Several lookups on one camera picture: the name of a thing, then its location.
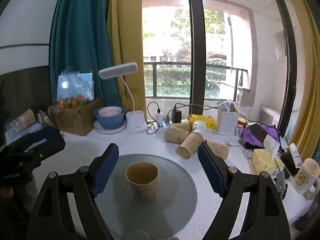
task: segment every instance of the metal bolt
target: metal bolt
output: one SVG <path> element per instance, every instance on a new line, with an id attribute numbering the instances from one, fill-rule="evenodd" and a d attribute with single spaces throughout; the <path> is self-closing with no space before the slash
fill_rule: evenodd
<path id="1" fill-rule="evenodd" d="M 229 167 L 229 171 L 232 173 L 236 173 L 238 171 L 238 169 L 234 166 Z"/>
<path id="2" fill-rule="evenodd" d="M 269 173 L 267 173 L 266 171 L 261 172 L 262 177 L 269 177 Z"/>
<path id="3" fill-rule="evenodd" d="M 56 173 L 54 171 L 50 172 L 48 175 L 50 179 L 54 178 L 55 176 L 56 176 Z"/>
<path id="4" fill-rule="evenodd" d="M 82 166 L 79 171 L 80 172 L 87 172 L 89 170 L 89 167 L 88 166 Z"/>

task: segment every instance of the blue bowl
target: blue bowl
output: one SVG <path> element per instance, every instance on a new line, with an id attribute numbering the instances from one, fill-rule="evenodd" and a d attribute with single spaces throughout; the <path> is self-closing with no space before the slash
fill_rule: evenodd
<path id="1" fill-rule="evenodd" d="M 119 128 L 123 124 L 126 109 L 122 106 L 120 107 L 122 109 L 122 112 L 120 114 L 111 116 L 99 115 L 99 110 L 104 107 L 98 108 L 94 111 L 94 115 L 97 117 L 97 120 L 103 129 L 113 130 Z"/>

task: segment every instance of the pink bowl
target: pink bowl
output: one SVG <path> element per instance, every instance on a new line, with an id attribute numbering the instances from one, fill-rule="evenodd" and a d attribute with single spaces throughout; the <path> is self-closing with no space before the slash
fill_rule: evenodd
<path id="1" fill-rule="evenodd" d="M 122 109 L 118 106 L 107 106 L 99 110 L 100 116 L 113 116 L 121 114 Z"/>

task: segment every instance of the gray round tray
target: gray round tray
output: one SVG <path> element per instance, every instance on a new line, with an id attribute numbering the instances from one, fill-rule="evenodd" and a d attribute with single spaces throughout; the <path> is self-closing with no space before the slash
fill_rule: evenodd
<path id="1" fill-rule="evenodd" d="M 150 162 L 158 168 L 156 196 L 151 200 L 134 197 L 125 169 L 135 162 Z M 122 155 L 105 190 L 95 199 L 114 238 L 123 239 L 132 230 L 143 230 L 149 237 L 168 239 L 191 219 L 197 191 L 188 172 L 175 162 L 153 155 Z"/>

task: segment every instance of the white tablecloth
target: white tablecloth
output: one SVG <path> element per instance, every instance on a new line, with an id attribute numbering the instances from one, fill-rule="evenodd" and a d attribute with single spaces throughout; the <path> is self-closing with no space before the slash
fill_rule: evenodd
<path id="1" fill-rule="evenodd" d="M 221 198 L 212 191 L 209 181 L 201 167 L 197 154 L 185 160 L 175 153 L 177 144 L 165 143 L 163 134 L 147 135 L 145 132 L 130 134 L 126 130 L 114 134 L 103 135 L 95 130 L 87 136 L 81 137 L 68 133 L 62 133 L 66 141 L 63 151 L 44 160 L 41 166 L 34 170 L 36 186 L 40 190 L 46 176 L 51 171 L 59 175 L 75 172 L 83 165 L 89 165 L 91 161 L 101 156 L 109 143 L 116 143 L 119 146 L 120 155 L 125 154 L 152 154 L 170 159 L 185 168 L 193 178 L 197 188 L 197 206 L 189 223 L 176 236 L 181 240 L 202 239 L 212 223 L 213 218 L 220 206 Z M 218 135 L 206 133 L 205 139 L 238 145 L 237 136 Z M 243 173 L 252 173 L 250 162 L 244 157 L 239 147 L 230 147 L 229 156 L 226 159 L 228 166 L 235 166 Z M 70 209 L 78 233 L 84 235 L 84 231 L 76 211 L 76 205 L 72 194 L 69 194 Z M 249 193 L 245 193 L 238 213 L 236 223 L 230 238 L 239 235 L 249 199 Z M 307 201 L 302 195 L 296 193 L 288 183 L 288 190 L 283 200 L 284 209 L 289 224 L 303 215 L 310 207 L 312 201 Z"/>

